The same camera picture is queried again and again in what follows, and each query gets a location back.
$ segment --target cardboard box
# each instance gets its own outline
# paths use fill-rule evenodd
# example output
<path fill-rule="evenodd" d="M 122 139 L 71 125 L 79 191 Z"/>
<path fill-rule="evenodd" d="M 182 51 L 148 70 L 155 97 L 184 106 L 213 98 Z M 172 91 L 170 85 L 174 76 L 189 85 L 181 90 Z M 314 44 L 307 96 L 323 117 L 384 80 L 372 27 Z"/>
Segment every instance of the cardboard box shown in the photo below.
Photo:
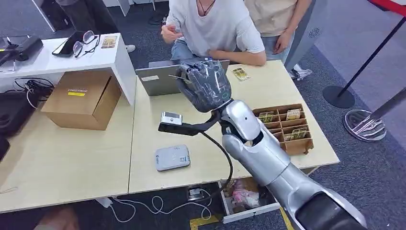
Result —
<path fill-rule="evenodd" d="M 106 130 L 120 96 L 110 72 L 67 72 L 41 111 L 60 127 Z"/>

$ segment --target stanchion base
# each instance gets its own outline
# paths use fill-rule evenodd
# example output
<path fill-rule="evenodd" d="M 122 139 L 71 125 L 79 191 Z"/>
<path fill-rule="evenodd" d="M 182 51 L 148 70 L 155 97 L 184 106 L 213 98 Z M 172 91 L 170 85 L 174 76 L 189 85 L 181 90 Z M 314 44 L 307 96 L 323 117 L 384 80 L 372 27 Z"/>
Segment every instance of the stanchion base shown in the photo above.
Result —
<path fill-rule="evenodd" d="M 343 119 L 344 127 L 347 131 L 356 137 L 365 142 L 374 142 L 383 139 L 386 136 L 385 124 L 381 119 L 371 120 L 371 122 L 362 129 L 361 132 L 356 132 L 354 130 L 360 130 L 360 127 L 355 127 L 359 125 L 362 121 L 369 119 L 371 112 L 354 109 L 345 114 Z"/>
<path fill-rule="evenodd" d="M 343 87 L 336 85 L 327 86 L 323 89 L 323 97 L 328 103 L 337 108 L 347 109 L 353 107 L 355 99 L 348 90 L 344 91 L 340 97 L 337 97 L 342 89 Z"/>

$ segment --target white t-shirt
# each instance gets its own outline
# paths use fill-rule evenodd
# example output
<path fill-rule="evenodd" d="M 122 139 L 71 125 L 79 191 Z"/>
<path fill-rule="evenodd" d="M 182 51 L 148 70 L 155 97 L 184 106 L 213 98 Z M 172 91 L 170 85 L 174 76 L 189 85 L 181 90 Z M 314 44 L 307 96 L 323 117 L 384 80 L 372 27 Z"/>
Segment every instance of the white t-shirt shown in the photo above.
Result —
<path fill-rule="evenodd" d="M 208 56 L 208 50 L 263 50 L 261 36 L 243 0 L 216 0 L 206 16 L 199 16 L 196 0 L 169 0 L 167 24 L 174 24 L 190 51 Z"/>

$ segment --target jeans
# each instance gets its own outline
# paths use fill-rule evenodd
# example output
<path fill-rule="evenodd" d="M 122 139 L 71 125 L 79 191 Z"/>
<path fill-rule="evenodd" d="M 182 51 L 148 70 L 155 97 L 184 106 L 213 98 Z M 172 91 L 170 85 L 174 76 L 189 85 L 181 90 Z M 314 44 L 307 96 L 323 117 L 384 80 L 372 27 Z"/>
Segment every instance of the jeans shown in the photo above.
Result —
<path fill-rule="evenodd" d="M 281 60 L 282 63 L 285 64 L 289 51 L 291 50 L 291 47 L 292 47 L 294 33 L 292 35 L 292 38 L 290 40 L 288 47 L 279 54 L 273 54 L 273 49 L 275 48 L 275 45 L 276 45 L 276 42 L 278 41 L 279 36 L 261 37 L 261 38 L 262 38 L 262 42 L 264 43 L 264 46 L 265 46 L 265 53 L 267 55 L 267 60 L 268 61 L 269 60 Z"/>
<path fill-rule="evenodd" d="M 77 31 L 92 30 L 95 34 L 118 33 L 117 26 L 103 0 L 79 0 L 61 8 Z"/>
<path fill-rule="evenodd" d="M 180 60 L 187 58 L 197 58 L 198 56 L 193 54 L 189 48 L 188 44 L 180 39 L 177 39 L 172 46 L 172 57 L 171 60 Z"/>

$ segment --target wooden card organizer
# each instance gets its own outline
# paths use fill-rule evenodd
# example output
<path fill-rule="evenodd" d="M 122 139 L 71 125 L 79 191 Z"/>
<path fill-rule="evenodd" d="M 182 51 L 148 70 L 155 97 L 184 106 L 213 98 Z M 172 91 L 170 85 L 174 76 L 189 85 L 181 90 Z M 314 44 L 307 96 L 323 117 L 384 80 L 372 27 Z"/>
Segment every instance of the wooden card organizer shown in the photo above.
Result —
<path fill-rule="evenodd" d="M 296 120 L 286 120 L 287 111 L 291 109 L 301 109 L 300 118 Z M 264 123 L 265 127 L 278 139 L 281 148 L 289 155 L 307 154 L 309 149 L 314 148 L 312 135 L 307 125 L 306 115 L 303 112 L 302 104 L 289 104 L 268 108 L 260 108 L 252 110 L 256 117 L 260 113 L 273 112 L 271 122 Z M 306 135 L 303 139 L 284 141 L 283 135 L 292 133 L 298 128 L 307 128 Z"/>

